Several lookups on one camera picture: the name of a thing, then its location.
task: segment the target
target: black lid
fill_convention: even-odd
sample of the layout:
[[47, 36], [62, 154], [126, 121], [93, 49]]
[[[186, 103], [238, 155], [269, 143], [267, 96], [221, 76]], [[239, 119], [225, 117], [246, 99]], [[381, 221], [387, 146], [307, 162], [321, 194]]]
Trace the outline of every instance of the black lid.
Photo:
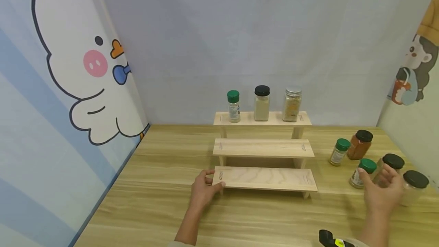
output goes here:
[[395, 170], [402, 169], [405, 164], [405, 161], [395, 154], [385, 154], [383, 157], [383, 162]]
[[403, 177], [408, 184], [418, 189], [424, 189], [430, 183], [425, 175], [414, 170], [405, 172]]
[[366, 130], [358, 130], [355, 134], [355, 136], [358, 138], [361, 142], [371, 142], [373, 138], [373, 134]]
[[268, 96], [270, 94], [270, 88], [265, 85], [259, 85], [255, 88], [255, 95]]

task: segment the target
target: spice jar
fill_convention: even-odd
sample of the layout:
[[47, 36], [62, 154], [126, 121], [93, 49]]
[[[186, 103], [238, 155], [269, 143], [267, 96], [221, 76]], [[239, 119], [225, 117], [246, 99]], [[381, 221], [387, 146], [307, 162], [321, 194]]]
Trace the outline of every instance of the spice jar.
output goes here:
[[341, 160], [343, 159], [350, 145], [351, 143], [349, 142], [349, 140], [339, 138], [335, 143], [334, 150], [332, 151], [332, 154], [329, 158], [329, 163], [334, 166], [340, 166]]
[[364, 157], [372, 145], [373, 134], [366, 130], [358, 130], [351, 138], [351, 146], [347, 152], [350, 160], [358, 160]]
[[420, 172], [409, 170], [402, 175], [404, 178], [404, 195], [402, 196], [402, 206], [410, 206], [419, 199], [425, 188], [428, 186], [428, 178]]
[[401, 157], [399, 157], [395, 154], [386, 154], [386, 155], [384, 155], [384, 157], [382, 157], [378, 160], [377, 169], [373, 173], [372, 177], [373, 177], [373, 183], [375, 183], [381, 187], [385, 187], [380, 182], [380, 176], [379, 176], [381, 171], [384, 169], [384, 164], [387, 164], [388, 166], [392, 167], [399, 174], [402, 167], [404, 167], [405, 161]]
[[227, 101], [229, 102], [229, 121], [232, 123], [240, 122], [239, 92], [237, 90], [228, 91]]
[[[370, 175], [376, 170], [377, 165], [369, 158], [362, 158], [359, 161], [358, 168], [364, 169]], [[364, 183], [361, 178], [359, 178], [358, 168], [355, 169], [352, 177], [349, 178], [349, 184], [356, 189], [363, 189]]]
[[285, 90], [284, 110], [282, 120], [284, 122], [297, 122], [297, 115], [301, 103], [301, 88], [298, 86], [288, 87]]
[[270, 88], [265, 85], [259, 85], [255, 88], [255, 120], [257, 122], [266, 122], [268, 120], [270, 106]]

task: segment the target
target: blue bow tie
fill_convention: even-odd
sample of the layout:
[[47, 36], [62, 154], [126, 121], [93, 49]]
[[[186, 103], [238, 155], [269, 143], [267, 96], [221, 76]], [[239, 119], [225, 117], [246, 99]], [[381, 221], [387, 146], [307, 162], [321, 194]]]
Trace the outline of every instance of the blue bow tie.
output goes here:
[[116, 65], [113, 68], [113, 77], [119, 85], [124, 85], [127, 81], [128, 73], [131, 73], [130, 66], [127, 65], [124, 67], [122, 65]]

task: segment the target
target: tiered shelf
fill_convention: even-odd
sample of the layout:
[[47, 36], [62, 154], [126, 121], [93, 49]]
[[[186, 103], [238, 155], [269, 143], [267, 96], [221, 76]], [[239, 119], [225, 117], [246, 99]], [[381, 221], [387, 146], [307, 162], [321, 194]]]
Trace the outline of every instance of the tiered shelf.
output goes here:
[[[308, 114], [299, 112], [297, 122], [284, 122], [281, 112], [269, 112], [266, 122], [256, 122], [253, 112], [240, 112], [241, 120], [231, 123], [228, 112], [216, 112], [213, 125], [219, 126], [221, 138], [215, 139], [213, 156], [221, 166], [215, 167], [213, 183], [224, 181], [226, 188], [266, 189], [316, 192], [317, 185], [311, 170], [305, 169], [306, 159], [314, 157], [308, 140], [301, 139], [306, 126], [311, 126]], [[227, 138], [227, 126], [291, 126], [291, 140]], [[226, 166], [227, 157], [291, 158], [295, 168], [232, 167]]]

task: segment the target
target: tabletop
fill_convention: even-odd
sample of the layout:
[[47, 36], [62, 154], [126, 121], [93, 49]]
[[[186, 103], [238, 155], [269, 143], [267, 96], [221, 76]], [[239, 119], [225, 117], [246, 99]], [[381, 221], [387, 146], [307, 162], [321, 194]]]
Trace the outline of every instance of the tabletop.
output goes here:
[[[365, 218], [363, 190], [348, 183], [358, 161], [344, 158], [339, 167], [328, 163], [335, 141], [350, 139], [358, 129], [374, 135], [367, 158], [391, 152], [405, 159], [403, 171], [415, 169], [379, 128], [307, 127], [303, 138], [309, 139], [315, 158], [306, 168], [318, 192], [304, 200], [299, 192], [225, 189], [202, 217], [197, 246], [317, 247], [320, 229], [336, 237], [358, 235]], [[214, 126], [151, 126], [75, 246], [166, 246], [187, 209], [194, 178], [219, 165], [211, 156], [217, 137]], [[228, 128], [228, 137], [290, 138], [291, 128], [236, 126]], [[428, 187], [413, 206], [399, 206], [391, 220], [390, 246], [437, 246], [438, 204], [439, 195]]]

